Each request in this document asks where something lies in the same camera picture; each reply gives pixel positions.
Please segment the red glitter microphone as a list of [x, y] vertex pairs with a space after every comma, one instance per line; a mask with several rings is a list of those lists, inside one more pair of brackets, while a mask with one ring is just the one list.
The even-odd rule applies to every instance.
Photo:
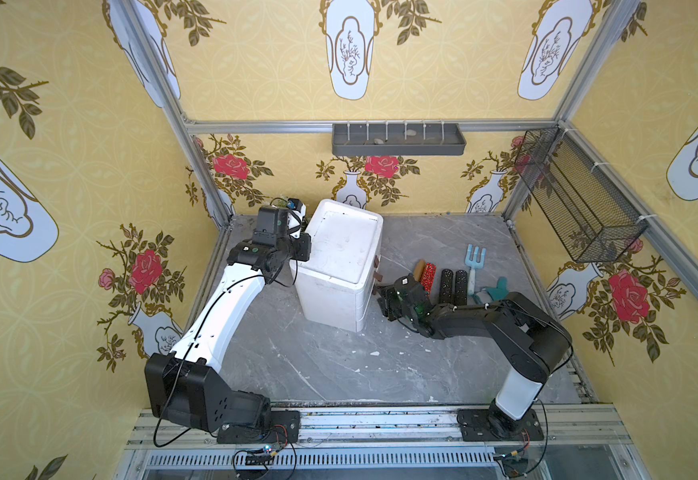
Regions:
[[432, 291], [436, 278], [437, 267], [433, 263], [427, 263], [421, 275], [420, 283], [427, 293]]

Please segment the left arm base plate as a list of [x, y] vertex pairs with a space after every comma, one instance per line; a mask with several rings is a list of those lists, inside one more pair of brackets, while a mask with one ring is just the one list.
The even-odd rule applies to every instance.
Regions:
[[252, 423], [224, 423], [217, 433], [217, 443], [293, 443], [298, 441], [300, 427], [299, 411], [270, 410]]

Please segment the white three-drawer cabinet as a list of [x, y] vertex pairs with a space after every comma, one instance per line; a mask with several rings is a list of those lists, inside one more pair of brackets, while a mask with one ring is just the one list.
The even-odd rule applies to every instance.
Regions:
[[354, 333], [364, 329], [383, 223], [377, 213], [330, 199], [320, 202], [306, 228], [310, 258], [291, 263], [307, 320]]

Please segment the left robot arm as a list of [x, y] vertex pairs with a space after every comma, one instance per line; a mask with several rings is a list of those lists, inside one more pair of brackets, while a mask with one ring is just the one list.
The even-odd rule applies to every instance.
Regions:
[[305, 231], [306, 212], [306, 205], [295, 198], [260, 208], [251, 238], [230, 249], [220, 283], [198, 319], [169, 352], [156, 353], [147, 361], [147, 390], [160, 423], [219, 437], [232, 429], [256, 439], [270, 434], [270, 400], [233, 390], [221, 370], [254, 299], [291, 262], [309, 260], [312, 239]]

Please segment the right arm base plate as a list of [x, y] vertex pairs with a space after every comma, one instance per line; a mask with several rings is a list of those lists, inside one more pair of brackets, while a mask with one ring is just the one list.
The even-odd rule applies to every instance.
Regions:
[[456, 421], [465, 442], [539, 442], [546, 438], [534, 409], [519, 420], [490, 408], [458, 409]]

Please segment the black microphone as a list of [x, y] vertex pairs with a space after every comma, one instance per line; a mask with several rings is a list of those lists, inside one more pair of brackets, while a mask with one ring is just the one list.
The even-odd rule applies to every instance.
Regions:
[[452, 304], [454, 300], [455, 273], [451, 269], [443, 269], [439, 285], [439, 303]]
[[469, 273], [466, 270], [458, 270], [455, 273], [453, 304], [466, 306], [469, 298]]

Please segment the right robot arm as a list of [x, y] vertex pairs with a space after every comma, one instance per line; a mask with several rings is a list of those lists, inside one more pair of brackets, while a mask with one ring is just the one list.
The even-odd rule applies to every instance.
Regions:
[[517, 424], [549, 378], [573, 353], [570, 333], [519, 292], [482, 305], [434, 304], [423, 285], [408, 275], [376, 288], [383, 316], [435, 340], [485, 337], [493, 340], [511, 369], [489, 407], [495, 428]]

